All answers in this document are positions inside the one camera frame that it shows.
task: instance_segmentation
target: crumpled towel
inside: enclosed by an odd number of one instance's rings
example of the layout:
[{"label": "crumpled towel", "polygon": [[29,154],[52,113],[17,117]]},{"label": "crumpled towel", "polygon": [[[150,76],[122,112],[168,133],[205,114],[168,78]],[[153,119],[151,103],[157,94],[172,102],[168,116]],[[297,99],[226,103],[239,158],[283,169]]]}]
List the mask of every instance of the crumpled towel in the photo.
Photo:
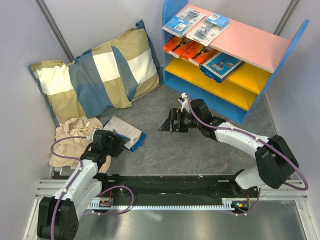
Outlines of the crumpled towel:
[{"label": "crumpled towel", "polygon": [[[87,120],[82,120],[81,118],[71,118],[70,120],[66,121],[63,125],[56,128],[55,139],[59,140],[73,136],[91,136],[94,129],[102,128],[102,123],[95,117]],[[85,138],[66,139],[55,144],[53,150],[55,153],[62,156],[80,158],[80,156],[85,152],[86,147],[91,142],[92,141],[89,141]],[[99,173],[105,173],[108,170],[111,163],[111,157],[108,156],[106,159],[107,160],[105,164],[101,167]],[[75,169],[78,165],[78,161],[58,157],[51,154],[49,164],[50,166],[58,168],[71,166],[71,169]]]}]

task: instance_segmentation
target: blue shelf side panel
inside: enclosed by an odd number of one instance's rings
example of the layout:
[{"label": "blue shelf side panel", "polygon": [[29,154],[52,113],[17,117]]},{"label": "blue shelf side panel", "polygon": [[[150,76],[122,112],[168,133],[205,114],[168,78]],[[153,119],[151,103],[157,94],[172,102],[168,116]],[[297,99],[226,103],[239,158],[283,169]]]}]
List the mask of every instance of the blue shelf side panel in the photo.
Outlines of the blue shelf side panel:
[{"label": "blue shelf side panel", "polygon": [[289,56],[291,55],[291,53],[294,51],[295,47],[297,46],[299,40],[301,39],[302,35],[304,34],[308,24],[309,24],[310,20],[306,19],[304,20],[304,22],[301,24],[300,28],[298,29],[298,31],[295,33],[295,35],[293,36],[290,44],[288,45],[288,47],[286,48],[281,61],[279,63],[279,65],[276,67],[274,73],[269,77],[268,82],[265,84],[264,88],[262,89],[262,91],[260,92],[260,94],[258,95],[258,97],[255,99],[254,103],[252,104],[251,108],[249,109],[249,111],[247,112],[247,114],[244,116],[244,118],[240,121],[240,123],[242,124],[244,122],[244,120],[248,117],[248,115],[250,114],[250,112],[252,111],[252,109],[255,107],[255,105],[257,104],[257,102],[259,101],[259,99],[262,97],[262,95],[265,93],[265,91],[267,90],[267,88],[269,87],[269,85],[272,83],[272,81],[275,79],[275,77],[277,76],[277,74],[279,73],[279,71],[282,69],[282,67],[284,66],[284,64],[286,63],[287,59],[289,58]]},{"label": "blue shelf side panel", "polygon": [[203,99],[210,109],[215,110],[237,123],[239,123],[247,113],[247,111],[240,107],[237,107],[236,105],[233,105],[232,103],[223,100],[222,98],[213,95],[170,72],[166,72],[165,85],[180,93],[190,93],[191,99]]},{"label": "blue shelf side panel", "polygon": [[[162,9],[162,26],[172,19],[187,4],[188,0],[164,0]],[[162,30],[162,49],[173,37],[174,36],[171,33]],[[173,56],[166,54],[165,51],[163,51],[163,83],[167,80],[167,72],[165,71],[165,68],[173,58]]]}]

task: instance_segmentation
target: striped pillow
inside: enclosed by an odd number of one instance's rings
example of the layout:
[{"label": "striped pillow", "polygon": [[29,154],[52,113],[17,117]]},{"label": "striped pillow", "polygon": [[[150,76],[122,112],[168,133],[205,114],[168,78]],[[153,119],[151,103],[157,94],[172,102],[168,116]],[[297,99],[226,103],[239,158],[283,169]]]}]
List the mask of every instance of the striped pillow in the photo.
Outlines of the striped pillow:
[{"label": "striped pillow", "polygon": [[57,126],[71,118],[93,118],[160,85],[146,31],[130,29],[84,52],[75,61],[50,60],[29,66]]}]

